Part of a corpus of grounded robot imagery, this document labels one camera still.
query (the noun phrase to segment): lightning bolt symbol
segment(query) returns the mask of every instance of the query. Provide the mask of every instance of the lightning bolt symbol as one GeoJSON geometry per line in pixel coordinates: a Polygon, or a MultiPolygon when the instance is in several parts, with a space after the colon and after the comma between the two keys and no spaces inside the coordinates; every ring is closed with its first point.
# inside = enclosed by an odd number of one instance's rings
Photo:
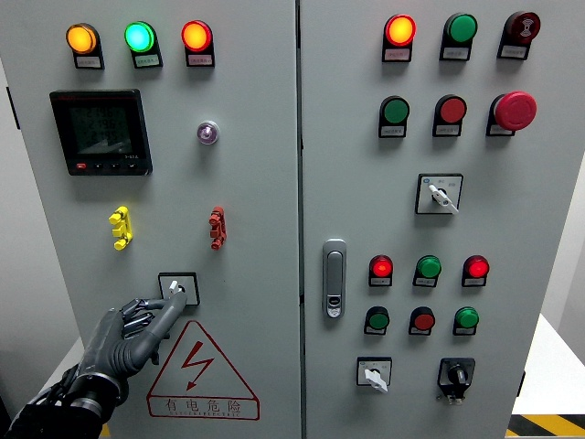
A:
{"type": "Polygon", "coordinates": [[[209,367],[209,365],[213,362],[214,359],[202,359],[201,361],[197,361],[195,363],[190,362],[193,357],[198,353],[198,351],[203,347],[203,343],[201,343],[200,341],[198,341],[193,348],[191,349],[191,352],[189,353],[189,355],[187,356],[185,362],[183,363],[183,366],[181,366],[181,369],[185,369],[185,368],[191,368],[193,366],[197,366],[199,364],[205,364],[205,366],[203,367],[203,369],[197,374],[197,376],[195,377],[194,380],[190,381],[187,385],[186,385],[186,391],[190,391],[191,389],[193,389],[196,386],[196,381],[199,379],[199,377],[201,375],[203,375],[203,372],[206,371],[206,369],[209,367]]]}

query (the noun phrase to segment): robotic arm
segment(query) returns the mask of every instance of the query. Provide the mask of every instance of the robotic arm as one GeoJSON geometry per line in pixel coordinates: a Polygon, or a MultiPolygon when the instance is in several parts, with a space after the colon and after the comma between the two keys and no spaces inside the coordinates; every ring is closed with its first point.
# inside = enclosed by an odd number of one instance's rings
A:
{"type": "Polygon", "coordinates": [[[179,290],[168,300],[134,299],[119,311],[108,311],[81,363],[22,410],[5,439],[98,437],[114,408],[128,398],[128,378],[148,359],[158,364],[158,347],[185,305],[186,294],[179,290]],[[154,309],[161,310],[157,316],[138,315],[154,309]]]}

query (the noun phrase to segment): yellow black stripe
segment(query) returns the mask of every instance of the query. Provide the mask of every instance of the yellow black stripe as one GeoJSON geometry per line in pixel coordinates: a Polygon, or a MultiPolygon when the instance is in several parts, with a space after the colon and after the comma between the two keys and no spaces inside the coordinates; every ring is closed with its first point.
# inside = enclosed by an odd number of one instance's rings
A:
{"type": "Polygon", "coordinates": [[[513,414],[506,437],[584,437],[585,414],[513,414]]]}

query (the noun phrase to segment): warning sign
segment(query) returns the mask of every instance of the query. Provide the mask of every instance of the warning sign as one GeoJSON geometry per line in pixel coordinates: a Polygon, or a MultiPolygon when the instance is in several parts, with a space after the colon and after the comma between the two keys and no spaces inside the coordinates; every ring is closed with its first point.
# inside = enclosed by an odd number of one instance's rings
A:
{"type": "Polygon", "coordinates": [[[146,400],[153,417],[260,419],[258,397],[196,320],[185,325],[146,400]]]}

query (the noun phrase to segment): orange indicator light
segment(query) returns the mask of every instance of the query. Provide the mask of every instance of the orange indicator light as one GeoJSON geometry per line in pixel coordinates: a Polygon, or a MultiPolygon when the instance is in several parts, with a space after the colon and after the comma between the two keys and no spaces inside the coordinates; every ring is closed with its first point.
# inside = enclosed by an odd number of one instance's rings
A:
{"type": "Polygon", "coordinates": [[[80,55],[91,53],[98,44],[95,29],[85,23],[71,26],[65,37],[71,49],[80,55]]]}
{"type": "Polygon", "coordinates": [[[411,16],[393,16],[386,24],[386,38],[394,46],[407,46],[414,39],[417,25],[411,16]]]}
{"type": "Polygon", "coordinates": [[[211,44],[211,29],[202,21],[190,21],[183,26],[181,38],[186,48],[200,52],[211,44]]]}

